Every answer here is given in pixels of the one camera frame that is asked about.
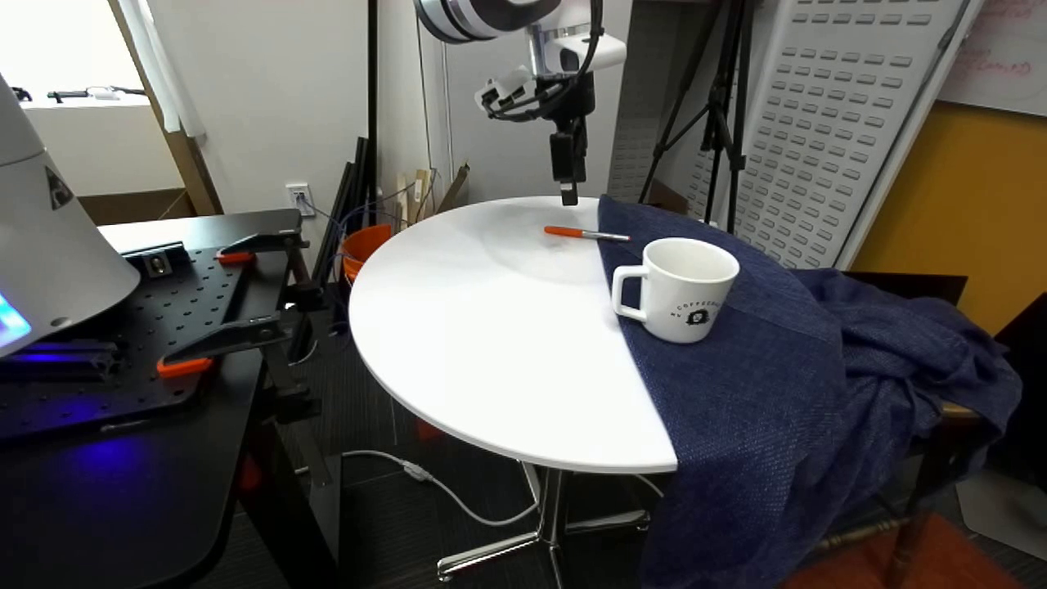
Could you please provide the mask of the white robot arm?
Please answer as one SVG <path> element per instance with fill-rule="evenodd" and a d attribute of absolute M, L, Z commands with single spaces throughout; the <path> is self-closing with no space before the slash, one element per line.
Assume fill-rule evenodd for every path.
<path fill-rule="evenodd" d="M 492 121 L 551 121 L 551 180 L 576 205 L 591 73 L 623 63 L 623 43 L 601 28 L 601 0 L 415 0 L 415 17 L 447 46 L 527 34 L 531 63 L 489 80 L 476 107 Z M 0 355 L 99 318 L 138 285 L 140 272 L 99 233 L 13 90 L 0 84 Z"/>

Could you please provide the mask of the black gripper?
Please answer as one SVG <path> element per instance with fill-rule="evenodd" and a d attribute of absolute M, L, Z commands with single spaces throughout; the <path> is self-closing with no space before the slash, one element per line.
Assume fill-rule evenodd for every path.
<path fill-rule="evenodd" d="M 560 184 L 561 205 L 580 205 L 576 184 L 585 180 L 585 152 L 587 152 L 585 119 L 587 115 L 591 115 L 591 102 L 561 105 L 548 115 L 551 121 L 548 162 L 551 162 L 551 180 Z"/>

